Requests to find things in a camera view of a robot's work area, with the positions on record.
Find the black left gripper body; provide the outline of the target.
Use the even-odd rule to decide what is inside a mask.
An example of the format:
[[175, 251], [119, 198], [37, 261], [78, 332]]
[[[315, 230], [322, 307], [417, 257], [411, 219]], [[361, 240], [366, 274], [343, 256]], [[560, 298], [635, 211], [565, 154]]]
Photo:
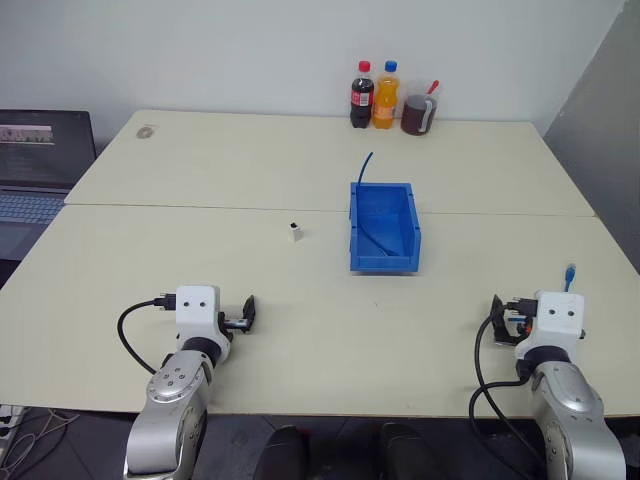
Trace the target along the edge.
[[223, 333], [230, 333], [232, 330], [247, 333], [249, 331], [249, 320], [246, 318], [227, 318], [224, 312], [219, 312], [218, 326]]

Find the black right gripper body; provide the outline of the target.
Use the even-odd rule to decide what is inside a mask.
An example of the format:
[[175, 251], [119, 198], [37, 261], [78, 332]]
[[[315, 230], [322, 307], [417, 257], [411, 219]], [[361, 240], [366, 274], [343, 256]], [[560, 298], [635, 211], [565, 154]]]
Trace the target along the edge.
[[538, 301], [535, 299], [514, 299], [506, 303], [506, 344], [517, 345], [532, 332], [533, 320], [536, 317]]

